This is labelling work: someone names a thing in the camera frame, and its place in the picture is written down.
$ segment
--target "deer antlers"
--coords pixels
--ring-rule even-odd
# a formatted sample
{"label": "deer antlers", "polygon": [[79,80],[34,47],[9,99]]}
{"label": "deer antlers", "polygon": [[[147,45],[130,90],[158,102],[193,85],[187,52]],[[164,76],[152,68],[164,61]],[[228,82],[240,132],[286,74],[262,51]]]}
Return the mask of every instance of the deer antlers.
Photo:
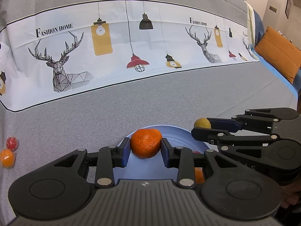
{"label": "deer antlers", "polygon": [[[66,63],[66,61],[68,60],[67,54],[72,52],[74,49],[76,49],[80,43],[82,42],[82,38],[84,37],[84,33],[82,33],[82,37],[80,38],[80,40],[78,41],[77,36],[72,34],[70,31],[68,31],[73,37],[74,37],[74,43],[72,43],[71,48],[69,48],[67,42],[65,42],[66,44],[66,50],[61,53],[61,58],[59,61],[61,61],[62,63]],[[30,48],[28,48],[29,52],[31,53],[32,56],[34,56],[36,59],[38,60],[43,60],[43,61],[47,61],[47,66],[49,67],[54,67],[55,62],[53,61],[52,57],[47,55],[47,49],[45,48],[45,52],[44,52],[44,57],[42,56],[41,53],[39,53],[38,51],[38,46],[40,44],[40,41],[38,42],[38,44],[35,47],[35,54],[33,54],[33,52],[30,50]]]}
{"label": "deer antlers", "polygon": [[192,26],[190,26],[189,32],[188,32],[187,28],[185,27],[186,32],[188,33],[188,35],[189,35],[192,39],[196,40],[199,44],[205,44],[207,41],[210,40],[211,35],[212,35],[212,31],[211,31],[211,33],[209,34],[209,31],[208,31],[207,27],[206,27],[206,30],[207,30],[207,32],[208,32],[208,36],[206,36],[206,34],[204,33],[204,35],[205,35],[204,42],[201,43],[201,42],[200,42],[200,39],[197,37],[196,33],[195,33],[195,35],[193,35],[193,34],[191,33],[191,28],[192,28]]}
{"label": "deer antlers", "polygon": [[247,44],[245,43],[244,39],[245,39],[245,38],[242,38],[242,40],[243,40],[243,44],[245,45],[246,49],[247,49],[247,50],[249,50],[249,48],[250,48],[250,45],[247,45]]}
{"label": "deer antlers", "polygon": [[64,51],[63,53],[61,53],[61,58],[60,61],[65,61],[65,57],[67,56],[68,53],[72,52],[74,49],[76,49],[80,43],[82,42],[82,38],[84,37],[84,33],[82,33],[82,37],[80,38],[80,40],[77,40],[77,36],[72,34],[70,31],[68,31],[73,37],[74,37],[74,43],[72,43],[71,48],[69,48],[67,42],[65,42],[66,44],[66,51]]}

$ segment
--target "light blue plate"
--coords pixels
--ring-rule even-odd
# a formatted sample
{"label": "light blue plate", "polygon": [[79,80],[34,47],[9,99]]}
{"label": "light blue plate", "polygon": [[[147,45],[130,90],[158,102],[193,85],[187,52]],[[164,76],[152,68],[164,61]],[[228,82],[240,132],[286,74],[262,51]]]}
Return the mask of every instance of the light blue plate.
{"label": "light blue plate", "polygon": [[[191,133],[181,127],[169,125],[154,125],[144,128],[158,129],[164,138],[167,138],[171,146],[183,146],[204,153],[208,146],[204,142],[196,141]],[[140,159],[132,152],[125,168],[116,167],[114,170],[115,183],[119,179],[173,179],[176,181],[178,169],[164,166],[161,152],[159,151],[153,158]]]}

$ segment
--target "deer illustration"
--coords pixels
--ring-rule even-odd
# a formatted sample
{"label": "deer illustration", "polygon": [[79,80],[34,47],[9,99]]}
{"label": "deer illustration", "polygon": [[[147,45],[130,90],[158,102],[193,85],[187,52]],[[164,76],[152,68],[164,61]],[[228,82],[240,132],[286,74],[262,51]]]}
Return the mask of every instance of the deer illustration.
{"label": "deer illustration", "polygon": [[56,92],[64,92],[69,89],[81,87],[83,85],[88,84],[93,79],[93,76],[87,71],[79,74],[65,73],[63,65],[69,59],[69,56],[67,56],[67,54],[76,49],[80,45],[80,43],[82,42],[82,38],[84,37],[84,33],[82,33],[82,37],[78,41],[76,35],[72,34],[70,31],[68,32],[74,37],[74,43],[72,43],[72,47],[69,48],[67,42],[65,42],[66,50],[63,53],[61,53],[61,58],[59,61],[54,61],[52,59],[52,56],[47,55],[46,48],[44,56],[42,56],[42,54],[39,53],[38,46],[41,40],[39,40],[37,46],[35,47],[35,54],[33,54],[32,51],[28,48],[32,56],[34,56],[38,60],[46,61],[46,65],[53,68],[53,90]]}
{"label": "deer illustration", "polygon": [[188,32],[187,28],[185,27],[186,32],[188,33],[188,35],[189,35],[192,39],[194,39],[194,40],[197,41],[197,44],[202,48],[203,54],[204,54],[204,56],[207,58],[207,60],[208,60],[210,63],[221,63],[221,62],[222,62],[222,59],[221,59],[217,54],[211,54],[211,53],[209,53],[209,52],[207,51],[207,49],[206,49],[206,47],[207,47],[207,45],[208,45],[207,41],[210,40],[212,32],[209,34],[209,31],[208,31],[208,29],[206,28],[206,30],[207,30],[207,32],[208,32],[208,36],[206,36],[206,34],[205,34],[204,42],[201,43],[201,42],[200,42],[200,39],[197,38],[196,33],[195,33],[195,35],[193,35],[193,33],[191,33],[191,28],[192,28],[192,26],[189,28],[189,32]]}
{"label": "deer illustration", "polygon": [[253,54],[253,52],[252,52],[252,50],[251,50],[251,48],[250,48],[250,45],[249,45],[249,44],[246,44],[245,41],[244,41],[244,39],[245,39],[245,38],[242,39],[242,40],[243,40],[243,44],[245,45],[246,49],[248,50],[250,56],[251,56],[252,58],[254,58],[254,59],[257,59],[257,58],[255,58],[255,55]]}

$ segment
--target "black robotic gripper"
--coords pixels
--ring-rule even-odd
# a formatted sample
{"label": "black robotic gripper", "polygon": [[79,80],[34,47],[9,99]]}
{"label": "black robotic gripper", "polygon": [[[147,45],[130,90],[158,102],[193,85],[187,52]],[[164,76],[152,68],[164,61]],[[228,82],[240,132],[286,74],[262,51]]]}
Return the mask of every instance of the black robotic gripper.
{"label": "black robotic gripper", "polygon": [[[280,186],[300,174],[301,116],[275,108],[208,120],[212,128],[194,128],[192,137],[219,152],[195,154],[161,140],[165,167],[178,169],[176,181],[120,179],[115,184],[113,168],[126,167],[129,138],[96,153],[77,149],[11,185],[8,199],[17,218],[10,225],[286,225],[301,207],[278,216]],[[238,130],[264,135],[231,134]],[[86,181],[89,167],[96,167],[94,183]],[[195,167],[203,168],[203,184],[196,183]]]}

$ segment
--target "human hand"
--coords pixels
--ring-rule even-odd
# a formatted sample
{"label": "human hand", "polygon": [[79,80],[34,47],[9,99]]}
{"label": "human hand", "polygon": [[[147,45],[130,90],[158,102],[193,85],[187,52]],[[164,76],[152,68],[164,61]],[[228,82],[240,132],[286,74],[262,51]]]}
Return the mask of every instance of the human hand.
{"label": "human hand", "polygon": [[281,207],[288,208],[289,205],[296,205],[300,199],[301,191],[301,176],[289,185],[281,186],[282,203]]}

